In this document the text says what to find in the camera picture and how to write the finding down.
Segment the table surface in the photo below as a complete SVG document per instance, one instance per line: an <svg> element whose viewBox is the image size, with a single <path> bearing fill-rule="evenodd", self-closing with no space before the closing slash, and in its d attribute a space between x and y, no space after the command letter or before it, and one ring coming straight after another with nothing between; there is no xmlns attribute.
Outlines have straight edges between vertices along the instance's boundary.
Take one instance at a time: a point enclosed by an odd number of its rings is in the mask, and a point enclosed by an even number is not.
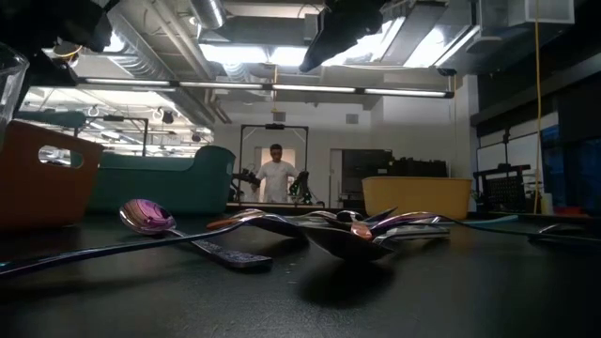
<svg viewBox="0 0 601 338"><path fill-rule="evenodd" d="M178 221L194 233L208 220ZM0 281L0 336L601 336L598 250L451 233L366 265L252 227L213 241L272 256L269 272L225 269L189 244L74 263ZM143 239L117 217L90 217L3 236L0 261Z"/></svg>

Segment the white shirt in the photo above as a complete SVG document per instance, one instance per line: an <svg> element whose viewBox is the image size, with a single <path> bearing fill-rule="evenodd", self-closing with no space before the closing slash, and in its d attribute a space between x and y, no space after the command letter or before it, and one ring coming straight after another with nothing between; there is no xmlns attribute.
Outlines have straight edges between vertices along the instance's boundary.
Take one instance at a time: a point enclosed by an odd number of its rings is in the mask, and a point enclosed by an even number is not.
<svg viewBox="0 0 601 338"><path fill-rule="evenodd" d="M261 166L256 178L266 178L266 203L286 203L288 201L288 178L297 177L299 171L287 161L269 161Z"/></svg>

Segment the teal bin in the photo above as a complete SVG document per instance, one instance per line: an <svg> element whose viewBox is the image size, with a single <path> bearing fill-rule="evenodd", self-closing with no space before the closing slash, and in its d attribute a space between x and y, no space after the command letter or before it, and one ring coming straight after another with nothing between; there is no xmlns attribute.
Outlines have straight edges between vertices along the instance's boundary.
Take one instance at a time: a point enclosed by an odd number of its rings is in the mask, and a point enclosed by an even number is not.
<svg viewBox="0 0 601 338"><path fill-rule="evenodd" d="M194 159L105 153L87 210L116 214L131 199L143 198L173 213L222 213L235 158L220 146L203 146Z"/></svg>

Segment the yellow bin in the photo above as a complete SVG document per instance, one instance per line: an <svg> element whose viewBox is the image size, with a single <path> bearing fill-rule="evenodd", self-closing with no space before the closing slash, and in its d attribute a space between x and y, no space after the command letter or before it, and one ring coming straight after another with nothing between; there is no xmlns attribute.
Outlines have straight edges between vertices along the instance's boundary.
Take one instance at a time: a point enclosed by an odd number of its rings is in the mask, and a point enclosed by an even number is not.
<svg viewBox="0 0 601 338"><path fill-rule="evenodd" d="M368 215L398 207L394 215L427 211L465 220L470 192L471 179L465 178L368 177L363 180Z"/></svg>

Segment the glass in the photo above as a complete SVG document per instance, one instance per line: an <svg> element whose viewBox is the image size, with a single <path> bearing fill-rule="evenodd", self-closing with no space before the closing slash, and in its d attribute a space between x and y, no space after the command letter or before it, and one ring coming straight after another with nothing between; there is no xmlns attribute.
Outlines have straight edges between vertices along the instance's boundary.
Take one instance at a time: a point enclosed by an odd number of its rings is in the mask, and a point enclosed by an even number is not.
<svg viewBox="0 0 601 338"><path fill-rule="evenodd" d="M12 119L25 71L29 67L27 60L8 46L0 43L0 148L4 140L5 129Z"/></svg>

